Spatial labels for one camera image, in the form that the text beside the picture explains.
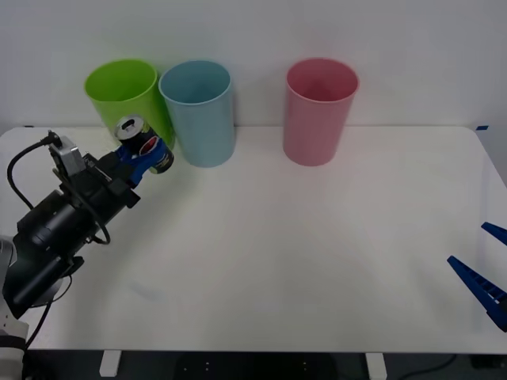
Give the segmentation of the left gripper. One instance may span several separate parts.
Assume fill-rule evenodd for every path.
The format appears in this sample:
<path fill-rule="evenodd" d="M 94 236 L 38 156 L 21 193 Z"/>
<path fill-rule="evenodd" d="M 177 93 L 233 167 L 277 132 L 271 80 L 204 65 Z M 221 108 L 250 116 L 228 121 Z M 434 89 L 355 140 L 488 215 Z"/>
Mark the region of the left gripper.
<path fill-rule="evenodd" d="M 143 174 L 150 169 L 161 173 L 165 160 L 165 143 L 157 136 L 121 140 L 121 145 L 96 159 L 83 158 L 84 170 L 69 175 L 58 168 L 59 175 L 93 208 L 107 224 L 122 209 L 133 208 L 140 197 L 133 191 Z"/>

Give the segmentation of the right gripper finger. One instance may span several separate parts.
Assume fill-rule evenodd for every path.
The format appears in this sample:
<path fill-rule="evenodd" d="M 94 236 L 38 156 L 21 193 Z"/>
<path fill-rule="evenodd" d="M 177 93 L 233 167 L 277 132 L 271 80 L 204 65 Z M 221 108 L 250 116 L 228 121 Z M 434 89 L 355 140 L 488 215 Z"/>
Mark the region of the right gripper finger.
<path fill-rule="evenodd" d="M 485 230 L 488 234 L 498 239 L 500 242 L 507 242 L 507 229 L 504 229 L 500 226 L 496 226 L 489 222 L 484 222 L 481 225 L 481 228 Z"/>
<path fill-rule="evenodd" d="M 447 259 L 457 276 L 482 305 L 488 317 L 502 331 L 506 331 L 506 298 L 507 294 L 500 287 L 491 283 L 469 268 L 454 256 Z"/>

